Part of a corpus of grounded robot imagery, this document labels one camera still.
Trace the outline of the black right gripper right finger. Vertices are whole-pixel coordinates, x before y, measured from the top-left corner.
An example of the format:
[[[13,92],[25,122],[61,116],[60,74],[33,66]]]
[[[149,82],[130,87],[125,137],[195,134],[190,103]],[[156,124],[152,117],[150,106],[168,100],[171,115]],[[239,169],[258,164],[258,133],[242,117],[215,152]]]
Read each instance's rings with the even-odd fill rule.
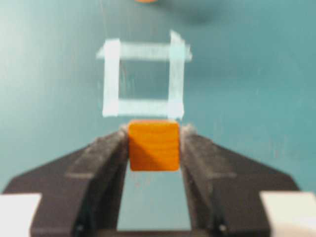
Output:
[[[210,237],[269,237],[261,191],[298,191],[280,170],[180,128],[180,165],[191,228]]]

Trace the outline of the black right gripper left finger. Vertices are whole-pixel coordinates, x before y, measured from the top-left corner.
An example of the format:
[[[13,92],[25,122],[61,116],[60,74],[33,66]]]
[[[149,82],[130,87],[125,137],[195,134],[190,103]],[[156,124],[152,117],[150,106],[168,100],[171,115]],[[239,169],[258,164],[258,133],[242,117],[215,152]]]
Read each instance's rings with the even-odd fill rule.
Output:
[[[2,193],[4,237],[81,237],[118,225],[125,129],[15,176]]]

